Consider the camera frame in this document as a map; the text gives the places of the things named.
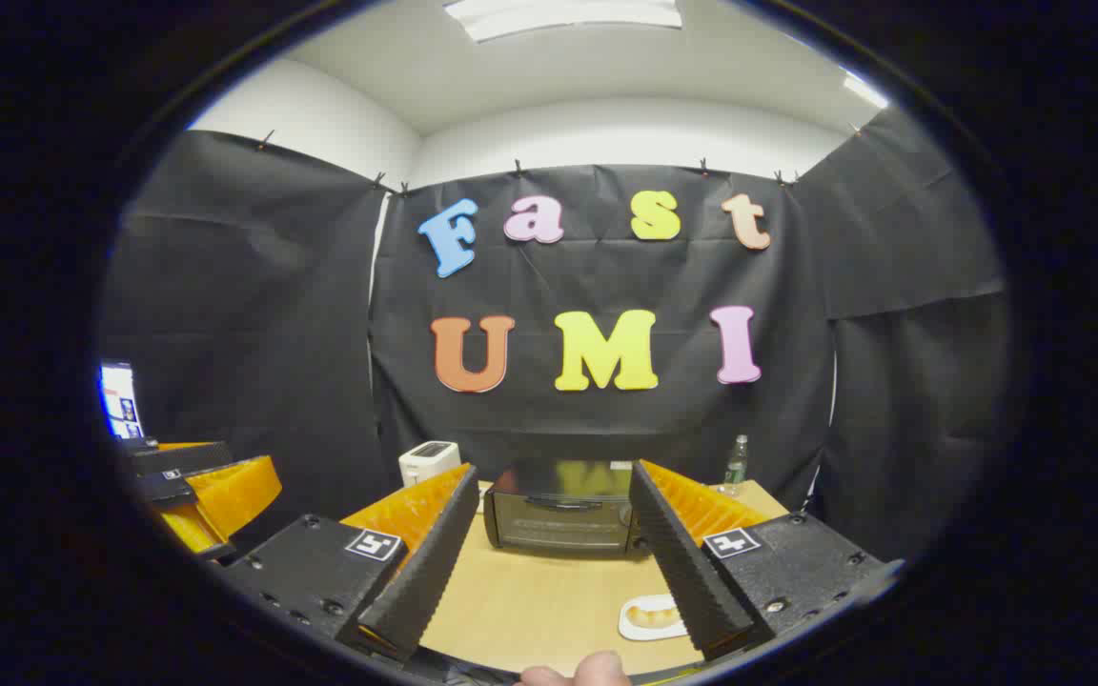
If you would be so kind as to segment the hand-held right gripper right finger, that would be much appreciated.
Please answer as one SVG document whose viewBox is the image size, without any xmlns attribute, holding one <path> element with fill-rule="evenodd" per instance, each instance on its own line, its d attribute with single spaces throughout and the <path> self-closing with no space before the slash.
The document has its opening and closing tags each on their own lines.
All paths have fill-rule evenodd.
<svg viewBox="0 0 1098 686">
<path fill-rule="evenodd" d="M 707 660 L 820 625 L 888 585 L 888 563 L 803 511 L 771 516 L 683 474 L 636 461 L 635 518 Z"/>
</svg>

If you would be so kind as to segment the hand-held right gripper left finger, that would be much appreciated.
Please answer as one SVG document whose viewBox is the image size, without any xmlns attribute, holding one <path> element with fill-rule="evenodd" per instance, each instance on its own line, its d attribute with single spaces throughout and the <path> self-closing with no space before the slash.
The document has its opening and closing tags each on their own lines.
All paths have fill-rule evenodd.
<svg viewBox="0 0 1098 686">
<path fill-rule="evenodd" d="M 222 570 L 274 619 L 406 661 L 432 622 L 479 501 L 463 463 L 341 520 L 304 514 Z"/>
</svg>

